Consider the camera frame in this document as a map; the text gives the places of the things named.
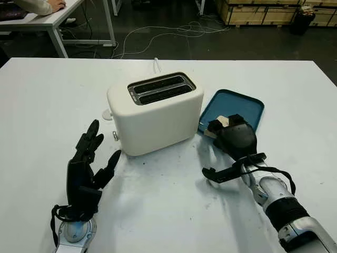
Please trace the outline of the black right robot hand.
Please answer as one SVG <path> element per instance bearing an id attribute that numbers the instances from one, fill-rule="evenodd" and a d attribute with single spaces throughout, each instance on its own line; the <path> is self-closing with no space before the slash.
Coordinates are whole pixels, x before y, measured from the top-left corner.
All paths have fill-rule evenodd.
<path id="1" fill-rule="evenodd" d="M 207 130 L 215 134 L 213 145 L 233 160 L 257 154 L 257 138 L 254 129 L 239 114 L 228 117 L 228 126 L 219 119 L 210 121 Z"/>

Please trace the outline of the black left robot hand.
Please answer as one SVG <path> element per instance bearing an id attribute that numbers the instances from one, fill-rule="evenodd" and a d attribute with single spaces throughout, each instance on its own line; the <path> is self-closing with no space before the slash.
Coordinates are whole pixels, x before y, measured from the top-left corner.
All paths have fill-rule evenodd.
<path id="1" fill-rule="evenodd" d="M 115 151 L 105 168 L 99 169 L 97 173 L 93 172 L 91 163 L 104 140 L 104 135 L 98 133 L 99 127 L 99 121 L 93 120 L 87 131 L 81 135 L 75 147 L 75 155 L 67 166 L 68 204 L 80 213 L 97 212 L 102 189 L 114 177 L 115 167 L 122 153 L 121 150 Z"/>

